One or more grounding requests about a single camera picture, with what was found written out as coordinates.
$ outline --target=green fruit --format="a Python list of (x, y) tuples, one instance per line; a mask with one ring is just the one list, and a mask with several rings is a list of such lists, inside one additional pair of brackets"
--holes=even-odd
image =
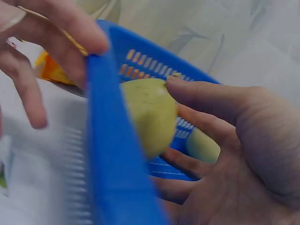
[(139, 79), (122, 84), (127, 108), (148, 160), (160, 155), (173, 140), (177, 105), (161, 79)]
[(3, 188), (7, 188), (5, 176), (4, 176), (4, 167), (0, 168), (0, 186)]
[(206, 163), (216, 163), (220, 147), (201, 130), (194, 128), (186, 142), (187, 153)]

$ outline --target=hand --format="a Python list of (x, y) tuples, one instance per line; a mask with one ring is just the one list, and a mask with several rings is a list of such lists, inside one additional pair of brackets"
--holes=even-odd
[(29, 60), (6, 44), (6, 40), (14, 36), (41, 45), (84, 89), (84, 57), (61, 29), (89, 53), (102, 53), (108, 48), (103, 32), (71, 0), (0, 0), (0, 69), (13, 80), (34, 128), (47, 125), (38, 83)]
[(215, 165), (168, 149), (198, 181), (155, 178), (176, 225), (300, 224), (300, 112), (269, 91), (167, 81), (181, 117), (221, 148)]

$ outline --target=blue plastic colander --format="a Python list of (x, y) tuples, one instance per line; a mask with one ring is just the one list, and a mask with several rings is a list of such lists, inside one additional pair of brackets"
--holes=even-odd
[[(147, 174), (188, 180), (160, 158), (146, 163), (131, 126), (120, 82), (175, 72), (186, 81), (215, 80), (156, 44), (114, 23), (99, 20), (111, 41), (103, 56), (87, 59), (89, 77), (89, 164), (95, 225), (166, 225)], [(177, 119), (172, 148), (185, 152), (193, 126)]]

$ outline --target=orange packaging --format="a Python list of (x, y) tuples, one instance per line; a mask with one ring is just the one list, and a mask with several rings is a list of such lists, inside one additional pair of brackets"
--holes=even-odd
[[(86, 50), (82, 48), (75, 40), (66, 34), (67, 37), (76, 45), (76, 47), (82, 52), (83, 55), (88, 55)], [(39, 78), (51, 82), (65, 83), (70, 85), (75, 85), (73, 81), (68, 78), (65, 71), (51, 58), (51, 56), (43, 51), (38, 59), (36, 60), (35, 66), (37, 68), (41, 67), (41, 72), (38, 75)]]

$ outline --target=white cloth background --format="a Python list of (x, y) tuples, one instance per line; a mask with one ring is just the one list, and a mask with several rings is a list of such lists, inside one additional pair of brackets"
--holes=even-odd
[(278, 0), (75, 0), (94, 18), (122, 25), (208, 73), (230, 61)]
[[(92, 16), (110, 19), (141, 33), (209, 71), (222, 83), (266, 86), (300, 106), (299, 0), (207, 0), (201, 2), (199, 8), (194, 5), (188, 9), (187, 5), (185, 16), (176, 11), (179, 1), (160, 0), (174, 8), (166, 4), (162, 11), (157, 8), (147, 12), (150, 1), (156, 0), (99, 0), (99, 10), (92, 12)], [(160, 34), (153, 28), (155, 18), (148, 20), (147, 13), (156, 12), (152, 17), (160, 18), (160, 13), (166, 10), (170, 11), (167, 20), (162, 22), (165, 26), (172, 26), (174, 21), (169, 15), (180, 14), (178, 18), (182, 21), (176, 28), (161, 29), (161, 35), (166, 32), (163, 36), (168, 38), (160, 43)], [(13, 41), (31, 62), (35, 61), (40, 47)], [(57, 198), (53, 193), (57, 178), (53, 161), (46, 155), (60, 149), (62, 125), (83, 129), (85, 124), (84, 99), (50, 82), (38, 82), (49, 117), (49, 128), (44, 131), (30, 128), (13, 83), (0, 72), (4, 134), (13, 137), (16, 149), (22, 147), (12, 174), (18, 185), (13, 186), (10, 198), (0, 196), (3, 224), (45, 225), (46, 220), (51, 221), (46, 214), (49, 204), (55, 204), (51, 199)], [(73, 124), (64, 124), (65, 115)]]

